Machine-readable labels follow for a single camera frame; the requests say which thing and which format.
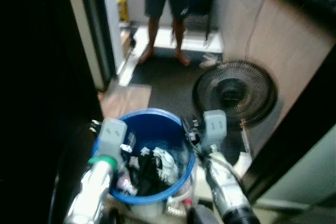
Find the blue plastic laundry bucket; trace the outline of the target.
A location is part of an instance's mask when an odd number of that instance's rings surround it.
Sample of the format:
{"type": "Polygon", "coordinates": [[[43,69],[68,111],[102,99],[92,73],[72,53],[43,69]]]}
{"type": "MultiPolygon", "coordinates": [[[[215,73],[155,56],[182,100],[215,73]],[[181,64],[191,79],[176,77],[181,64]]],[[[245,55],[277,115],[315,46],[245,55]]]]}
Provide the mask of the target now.
{"type": "Polygon", "coordinates": [[[121,172],[128,175],[127,163],[132,155],[153,155],[153,149],[160,147],[173,155],[179,171],[179,179],[172,186],[166,185],[162,192],[148,196],[135,197],[127,194],[130,187],[129,176],[117,176],[118,183],[110,190],[115,200],[126,205],[150,205],[164,203],[169,198],[178,197],[190,186],[190,180],[197,163],[194,151],[187,146],[182,121],[168,111],[149,108],[120,116],[127,126],[125,141],[121,145],[121,157],[118,162],[121,172]]]}

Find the white garment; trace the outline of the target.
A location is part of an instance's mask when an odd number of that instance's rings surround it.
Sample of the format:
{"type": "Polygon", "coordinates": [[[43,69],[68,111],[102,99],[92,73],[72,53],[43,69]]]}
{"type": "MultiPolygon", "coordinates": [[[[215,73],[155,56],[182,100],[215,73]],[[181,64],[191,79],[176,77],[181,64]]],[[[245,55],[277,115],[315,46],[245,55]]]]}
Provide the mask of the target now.
{"type": "Polygon", "coordinates": [[[169,186],[177,183],[179,168],[170,152],[155,147],[153,149],[153,160],[156,164],[156,173],[162,182],[169,186]]]}

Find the dark grey floor mat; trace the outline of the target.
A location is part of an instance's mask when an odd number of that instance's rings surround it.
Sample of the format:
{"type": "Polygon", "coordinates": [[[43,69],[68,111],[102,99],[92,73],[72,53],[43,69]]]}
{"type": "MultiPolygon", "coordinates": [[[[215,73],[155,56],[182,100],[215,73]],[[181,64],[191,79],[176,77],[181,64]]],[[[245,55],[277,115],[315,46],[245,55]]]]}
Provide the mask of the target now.
{"type": "Polygon", "coordinates": [[[178,117],[200,117],[194,103],[194,86],[207,70],[200,63],[222,58],[221,53],[183,50],[190,59],[185,66],[175,57],[175,49],[156,47],[154,56],[136,65],[130,83],[151,87],[149,108],[166,110],[178,117]]]}

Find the black round floor fan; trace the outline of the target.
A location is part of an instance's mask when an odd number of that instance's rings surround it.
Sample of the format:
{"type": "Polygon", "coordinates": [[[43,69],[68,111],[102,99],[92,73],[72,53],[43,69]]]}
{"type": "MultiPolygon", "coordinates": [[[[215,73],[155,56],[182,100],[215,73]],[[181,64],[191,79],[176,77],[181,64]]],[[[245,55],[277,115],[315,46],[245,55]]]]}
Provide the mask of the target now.
{"type": "Polygon", "coordinates": [[[239,131],[269,116],[278,101],[278,88],[262,66],[233,59],[204,71],[195,81],[192,99],[199,113],[224,111],[228,128],[239,131]]]}

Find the black garment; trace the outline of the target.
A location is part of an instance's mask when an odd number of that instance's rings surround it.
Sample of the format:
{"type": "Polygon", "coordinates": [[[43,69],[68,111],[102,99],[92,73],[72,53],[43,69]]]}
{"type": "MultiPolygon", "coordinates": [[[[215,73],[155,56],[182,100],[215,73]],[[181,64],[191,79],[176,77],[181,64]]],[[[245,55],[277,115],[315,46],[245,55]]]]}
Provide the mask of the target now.
{"type": "Polygon", "coordinates": [[[127,163],[130,187],[127,194],[135,197],[156,195],[166,189],[159,174],[161,160],[154,155],[132,155],[127,163]]]}

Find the white slipper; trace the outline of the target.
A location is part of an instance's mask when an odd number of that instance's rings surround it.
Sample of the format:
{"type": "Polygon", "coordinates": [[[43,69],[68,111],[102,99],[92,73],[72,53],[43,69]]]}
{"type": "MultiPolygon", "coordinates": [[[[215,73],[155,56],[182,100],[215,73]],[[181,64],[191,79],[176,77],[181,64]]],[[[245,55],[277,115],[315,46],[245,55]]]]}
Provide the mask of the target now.
{"type": "Polygon", "coordinates": [[[215,66],[219,63],[221,63],[222,58],[221,56],[212,54],[212,53],[205,53],[203,54],[201,61],[199,63],[199,67],[201,69],[208,69],[211,68],[212,66],[215,66]]]}

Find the light wood cabinet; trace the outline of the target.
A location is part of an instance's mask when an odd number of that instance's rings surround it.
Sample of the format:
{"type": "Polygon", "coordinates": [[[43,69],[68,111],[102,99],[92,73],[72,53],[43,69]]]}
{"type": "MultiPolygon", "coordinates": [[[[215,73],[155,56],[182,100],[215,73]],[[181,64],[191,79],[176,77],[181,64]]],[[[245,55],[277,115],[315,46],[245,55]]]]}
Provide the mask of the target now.
{"type": "Polygon", "coordinates": [[[272,133],[334,46],[335,37],[289,0],[215,0],[217,26],[226,59],[252,61],[273,76],[278,102],[249,130],[252,155],[272,133]]]}

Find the yellow container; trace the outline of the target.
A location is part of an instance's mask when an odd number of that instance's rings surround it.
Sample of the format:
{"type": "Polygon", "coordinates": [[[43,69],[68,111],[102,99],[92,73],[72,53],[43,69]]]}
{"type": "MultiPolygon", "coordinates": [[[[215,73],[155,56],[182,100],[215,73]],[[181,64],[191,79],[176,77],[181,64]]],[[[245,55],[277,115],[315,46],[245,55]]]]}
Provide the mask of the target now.
{"type": "Polygon", "coordinates": [[[128,15],[128,3],[127,0],[116,0],[116,4],[118,7],[118,16],[119,20],[123,23],[129,23],[129,15],[128,15]]]}

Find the white sliding door frame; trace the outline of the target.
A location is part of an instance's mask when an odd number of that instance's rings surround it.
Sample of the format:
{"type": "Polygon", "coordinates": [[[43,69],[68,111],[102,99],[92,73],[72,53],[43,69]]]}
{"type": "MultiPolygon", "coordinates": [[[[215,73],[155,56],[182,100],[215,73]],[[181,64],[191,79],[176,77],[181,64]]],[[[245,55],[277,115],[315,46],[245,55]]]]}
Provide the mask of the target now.
{"type": "Polygon", "coordinates": [[[70,0],[70,6],[94,87],[105,92],[125,64],[116,0],[70,0]]]}

